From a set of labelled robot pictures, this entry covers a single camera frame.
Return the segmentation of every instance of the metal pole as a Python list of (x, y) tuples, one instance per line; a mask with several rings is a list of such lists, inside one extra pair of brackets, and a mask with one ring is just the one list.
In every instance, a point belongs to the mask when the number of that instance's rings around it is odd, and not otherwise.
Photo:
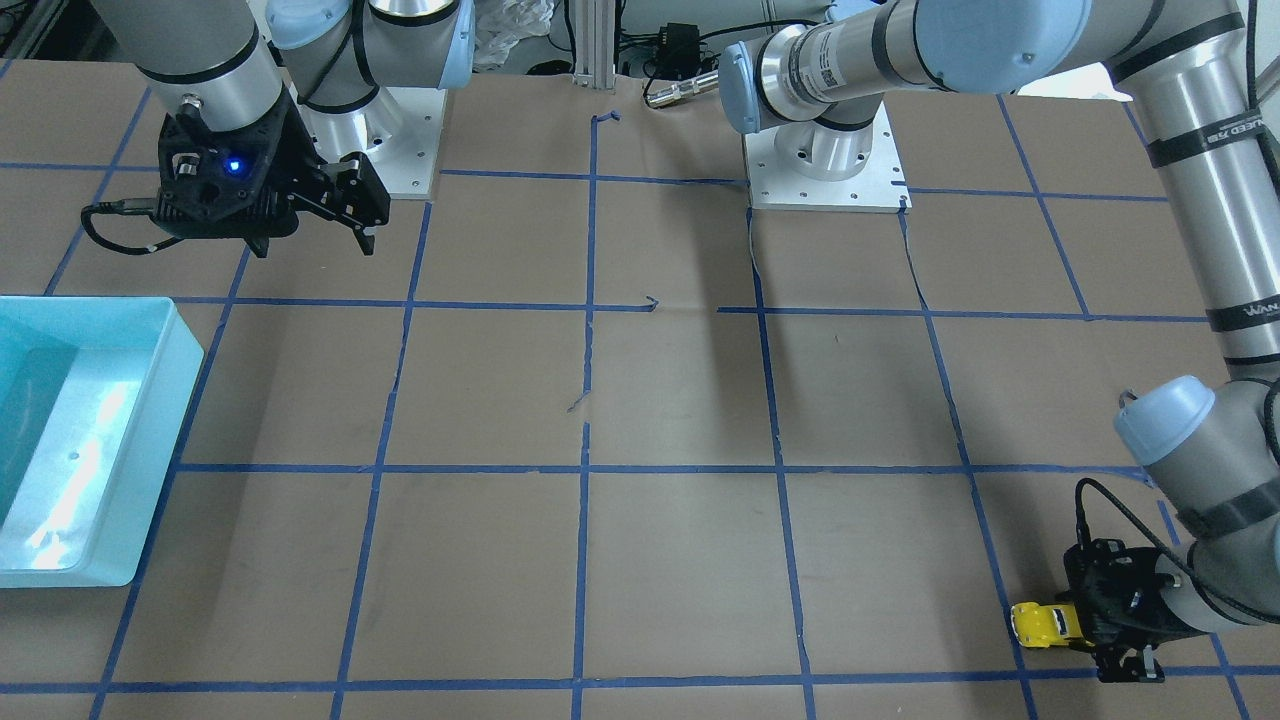
[(573, 82), (591, 90), (612, 91), (617, 0), (577, 0), (572, 13), (577, 29)]

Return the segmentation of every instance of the barcode label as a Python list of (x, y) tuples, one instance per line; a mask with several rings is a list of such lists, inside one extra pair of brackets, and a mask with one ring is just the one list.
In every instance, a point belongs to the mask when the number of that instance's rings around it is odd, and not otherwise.
[(840, 72), (837, 60), (837, 46), (842, 26), (835, 24), (813, 31), (813, 36), (805, 38), (805, 47), (801, 50), (800, 79), (805, 90), (818, 100), (831, 102), (827, 92), (845, 85), (845, 76)]

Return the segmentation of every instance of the yellow toy car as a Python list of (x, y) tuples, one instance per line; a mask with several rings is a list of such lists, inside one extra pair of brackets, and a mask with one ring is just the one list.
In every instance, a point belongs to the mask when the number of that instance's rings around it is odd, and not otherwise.
[(1080, 632), (1080, 619), (1074, 605), (1019, 602), (1009, 609), (1009, 623), (1023, 647), (1092, 644)]

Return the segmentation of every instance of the plastic tray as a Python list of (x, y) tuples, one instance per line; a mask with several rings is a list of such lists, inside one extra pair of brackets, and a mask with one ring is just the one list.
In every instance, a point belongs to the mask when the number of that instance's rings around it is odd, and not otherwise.
[(0, 587), (133, 579), (202, 360), (168, 297), (0, 297)]

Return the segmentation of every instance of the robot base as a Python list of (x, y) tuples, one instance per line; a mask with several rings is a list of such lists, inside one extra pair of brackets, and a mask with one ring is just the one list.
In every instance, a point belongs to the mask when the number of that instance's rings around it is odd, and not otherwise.
[(888, 126), (888, 113), (876, 113), (874, 145), (867, 167), (846, 181), (819, 181), (786, 167), (778, 158), (772, 128), (745, 136), (751, 208), (756, 210), (827, 210), (841, 213), (897, 213), (911, 208), (902, 160)]
[[(330, 127), (316, 127), (317, 113), (303, 113), (303, 119), (311, 132), (319, 137), (316, 150), (326, 159), (344, 155), (349, 147), (330, 149), (335, 138), (343, 138), (338, 145), (351, 145), (351, 138), (361, 138), (362, 151), (369, 155), (378, 177), (393, 200), (431, 200), (435, 176), (439, 165), (440, 132), (444, 129), (444, 106), (448, 92), (422, 87), (388, 87), (394, 99), (394, 118), (362, 118), (358, 113), (332, 117)], [(396, 127), (394, 135), (384, 143), (365, 143), (369, 131), (366, 122), (379, 122)]]

